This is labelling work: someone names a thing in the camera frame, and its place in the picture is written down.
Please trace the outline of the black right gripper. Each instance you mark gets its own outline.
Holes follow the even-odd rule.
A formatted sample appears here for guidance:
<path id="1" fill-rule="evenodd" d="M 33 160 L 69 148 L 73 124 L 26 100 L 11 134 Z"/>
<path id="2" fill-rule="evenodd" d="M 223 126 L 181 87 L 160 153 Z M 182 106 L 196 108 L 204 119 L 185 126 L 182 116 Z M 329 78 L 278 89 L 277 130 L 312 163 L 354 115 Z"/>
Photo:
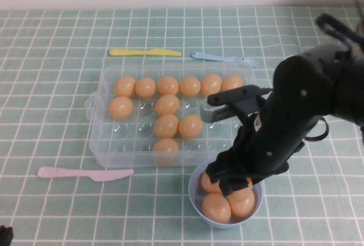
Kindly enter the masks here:
<path id="1" fill-rule="evenodd" d="M 247 119 L 238 129 L 232 147 L 219 153 L 212 165 L 205 169 L 210 182 L 218 182 L 225 197 L 246 198 L 253 189 L 251 178 L 268 178 L 288 171 L 286 159 L 274 159 L 272 155 L 259 150 L 266 143 L 265 140 L 259 139 L 258 146 L 253 146 L 252 141 L 257 135 L 254 130 L 255 117 L 253 114 Z"/>

